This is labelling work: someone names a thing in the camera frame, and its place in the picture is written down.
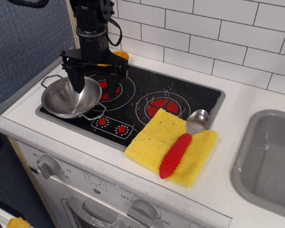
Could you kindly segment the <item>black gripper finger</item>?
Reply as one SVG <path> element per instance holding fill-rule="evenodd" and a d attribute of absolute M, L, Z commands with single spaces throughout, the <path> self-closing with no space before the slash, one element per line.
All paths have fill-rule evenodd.
<path fill-rule="evenodd" d="M 114 98 L 116 94 L 116 90 L 119 86 L 119 83 L 122 79 L 122 76 L 119 74 L 109 74 L 107 76 L 107 89 L 109 98 Z"/>
<path fill-rule="evenodd" d="M 84 73 L 75 68 L 67 68 L 66 72 L 74 91 L 81 93 L 85 87 Z"/>

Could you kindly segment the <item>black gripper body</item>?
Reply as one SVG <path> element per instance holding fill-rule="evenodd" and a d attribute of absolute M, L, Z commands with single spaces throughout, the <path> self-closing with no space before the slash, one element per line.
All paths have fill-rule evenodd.
<path fill-rule="evenodd" d="M 80 48 L 62 50 L 63 69 L 69 76 L 85 73 L 127 76 L 128 60 L 113 54 L 109 49 L 108 34 L 80 36 Z"/>

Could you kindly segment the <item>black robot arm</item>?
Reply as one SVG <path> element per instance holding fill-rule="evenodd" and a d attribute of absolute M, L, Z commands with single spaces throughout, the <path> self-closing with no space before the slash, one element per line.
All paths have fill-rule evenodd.
<path fill-rule="evenodd" d="M 91 74 L 105 75 L 109 98 L 114 98 L 121 79 L 127 78 L 128 60 L 112 53 L 109 45 L 108 23 L 119 25 L 111 18 L 114 3 L 110 0 L 71 0 L 76 18 L 76 34 L 80 48 L 62 50 L 62 68 L 77 93 L 85 87 L 84 77 Z"/>

